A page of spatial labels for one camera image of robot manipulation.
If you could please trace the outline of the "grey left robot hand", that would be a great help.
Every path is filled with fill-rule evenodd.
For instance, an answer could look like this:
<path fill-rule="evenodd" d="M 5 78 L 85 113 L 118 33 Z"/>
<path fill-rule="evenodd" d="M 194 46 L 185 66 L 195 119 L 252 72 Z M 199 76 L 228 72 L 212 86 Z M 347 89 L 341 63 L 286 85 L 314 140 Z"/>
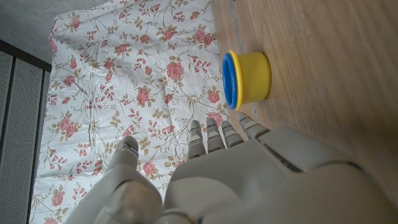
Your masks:
<path fill-rule="evenodd" d="M 224 121 L 190 125 L 188 160 L 165 195 L 137 171 L 125 136 L 68 223 L 396 223 L 397 208 L 357 162 L 290 128 L 269 130 L 244 113 L 248 140 Z"/>

